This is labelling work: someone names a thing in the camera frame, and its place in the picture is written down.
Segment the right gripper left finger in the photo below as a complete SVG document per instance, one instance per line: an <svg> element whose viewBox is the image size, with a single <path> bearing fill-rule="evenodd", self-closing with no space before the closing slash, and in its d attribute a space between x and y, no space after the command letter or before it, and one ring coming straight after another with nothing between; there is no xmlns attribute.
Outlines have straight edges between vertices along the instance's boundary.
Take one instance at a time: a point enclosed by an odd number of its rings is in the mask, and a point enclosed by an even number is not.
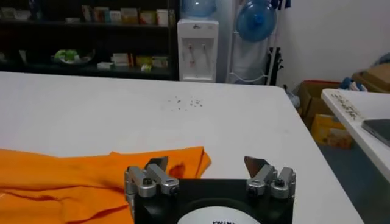
<svg viewBox="0 0 390 224"><path fill-rule="evenodd" d="M135 198L136 195L150 198L157 195L158 191L168 196L177 195L180 183L177 178L166 174L167 165L168 157L164 156L151 159L144 169L129 166L124 174L126 198Z"/></svg>

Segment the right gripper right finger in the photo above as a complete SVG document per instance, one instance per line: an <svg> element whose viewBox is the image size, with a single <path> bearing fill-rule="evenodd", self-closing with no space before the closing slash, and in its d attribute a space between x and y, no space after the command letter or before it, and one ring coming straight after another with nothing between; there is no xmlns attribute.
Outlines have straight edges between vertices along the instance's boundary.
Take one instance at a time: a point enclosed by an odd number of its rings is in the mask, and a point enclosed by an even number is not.
<svg viewBox="0 0 390 224"><path fill-rule="evenodd" d="M265 159L244 157L250 175L246 181L246 191L252 198L269 193L278 200L294 199L296 192L296 173L290 167L278 172Z"/></svg>

